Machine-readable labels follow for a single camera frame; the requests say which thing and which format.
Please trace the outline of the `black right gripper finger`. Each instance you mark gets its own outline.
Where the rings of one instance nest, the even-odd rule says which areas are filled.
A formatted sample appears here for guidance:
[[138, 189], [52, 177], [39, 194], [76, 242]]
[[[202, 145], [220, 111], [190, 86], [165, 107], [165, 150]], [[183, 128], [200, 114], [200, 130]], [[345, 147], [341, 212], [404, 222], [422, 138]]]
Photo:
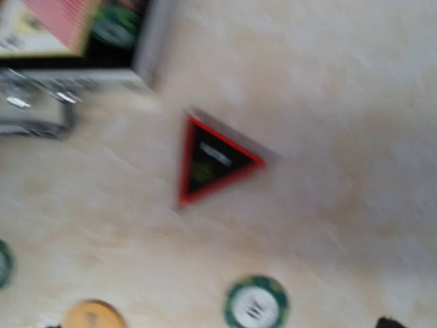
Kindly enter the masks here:
[[392, 318], [381, 317], [376, 323], [376, 328], [406, 328], [406, 326]]

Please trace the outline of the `aluminium poker set case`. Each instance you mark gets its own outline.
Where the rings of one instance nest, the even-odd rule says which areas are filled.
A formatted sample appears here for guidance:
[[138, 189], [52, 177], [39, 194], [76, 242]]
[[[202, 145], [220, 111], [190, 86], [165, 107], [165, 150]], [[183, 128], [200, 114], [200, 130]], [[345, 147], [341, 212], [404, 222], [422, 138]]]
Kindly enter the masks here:
[[75, 127], [76, 107], [84, 94], [107, 88], [152, 88], [174, 2], [144, 4], [131, 49], [95, 39], [92, 24], [81, 57], [1, 58], [1, 133], [61, 139]]

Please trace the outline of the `green poker chip stack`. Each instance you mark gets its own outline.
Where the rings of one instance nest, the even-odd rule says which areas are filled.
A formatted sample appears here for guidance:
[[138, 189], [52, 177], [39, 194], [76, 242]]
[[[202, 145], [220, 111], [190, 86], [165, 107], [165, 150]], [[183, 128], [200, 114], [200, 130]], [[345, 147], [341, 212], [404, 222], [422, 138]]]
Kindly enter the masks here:
[[101, 1], [92, 36], [103, 44], [131, 49], [137, 41], [144, 7], [144, 1]]

